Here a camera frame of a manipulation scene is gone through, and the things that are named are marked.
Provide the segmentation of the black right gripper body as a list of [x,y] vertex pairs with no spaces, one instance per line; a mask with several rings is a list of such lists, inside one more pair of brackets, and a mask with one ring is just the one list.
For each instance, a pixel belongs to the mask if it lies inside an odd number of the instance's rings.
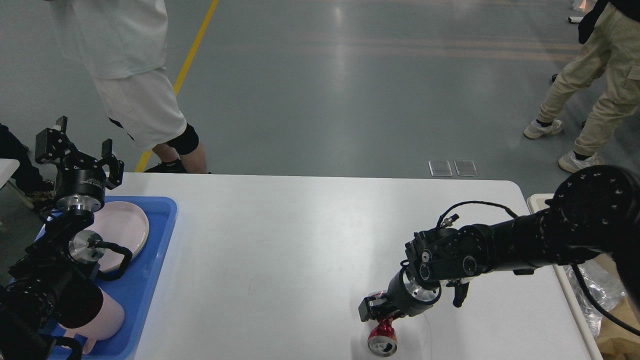
[[402,268],[388,283],[386,301],[388,316],[415,317],[432,308],[441,298],[441,282],[421,285]]

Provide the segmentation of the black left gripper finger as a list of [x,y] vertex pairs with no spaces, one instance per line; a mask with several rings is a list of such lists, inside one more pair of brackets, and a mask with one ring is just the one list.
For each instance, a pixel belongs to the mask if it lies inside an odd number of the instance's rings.
[[36,135],[34,160],[40,165],[53,165],[58,171],[82,170],[83,156],[67,136],[67,116]]
[[104,184],[106,189],[112,190],[122,184],[124,177],[125,163],[119,160],[113,151],[113,141],[110,138],[102,142],[102,157],[94,163],[98,171],[105,175]]

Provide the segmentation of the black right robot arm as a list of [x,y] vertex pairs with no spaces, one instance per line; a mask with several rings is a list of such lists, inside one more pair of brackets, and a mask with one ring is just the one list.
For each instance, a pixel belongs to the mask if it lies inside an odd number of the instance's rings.
[[547,265],[578,265],[607,254],[634,305],[639,305],[639,177],[619,166],[595,165],[569,176],[547,208],[487,225],[453,228],[457,214],[444,212],[434,228],[414,233],[406,259],[385,291],[358,306],[362,322],[376,321],[371,335],[396,341],[392,323],[430,309],[443,286],[453,305],[466,300],[471,278],[494,271],[531,275]]

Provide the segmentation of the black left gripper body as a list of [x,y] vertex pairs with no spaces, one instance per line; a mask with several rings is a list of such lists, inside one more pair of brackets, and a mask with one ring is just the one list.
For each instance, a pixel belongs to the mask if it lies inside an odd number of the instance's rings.
[[54,206],[98,212],[105,205],[106,173],[103,170],[60,168],[55,178]]

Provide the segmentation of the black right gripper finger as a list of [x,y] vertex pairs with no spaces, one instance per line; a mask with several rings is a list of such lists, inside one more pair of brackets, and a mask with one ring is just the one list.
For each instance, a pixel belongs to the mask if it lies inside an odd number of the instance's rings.
[[393,315],[396,306],[389,300],[386,292],[372,292],[365,296],[358,306],[359,321],[380,322]]

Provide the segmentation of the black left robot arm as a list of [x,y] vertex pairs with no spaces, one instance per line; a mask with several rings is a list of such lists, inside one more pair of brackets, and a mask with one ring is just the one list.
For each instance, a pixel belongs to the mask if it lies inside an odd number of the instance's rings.
[[1,289],[1,358],[46,360],[55,347],[70,350],[69,360],[89,354],[96,341],[115,330],[98,326],[114,311],[115,329],[124,310],[95,279],[118,280],[133,253],[110,243],[89,227],[105,207],[105,192],[118,187],[124,163],[113,142],[102,143],[102,157],[81,152],[67,136],[67,117],[36,136],[36,162],[54,164],[54,205],[44,210],[45,232],[10,266],[13,282]]

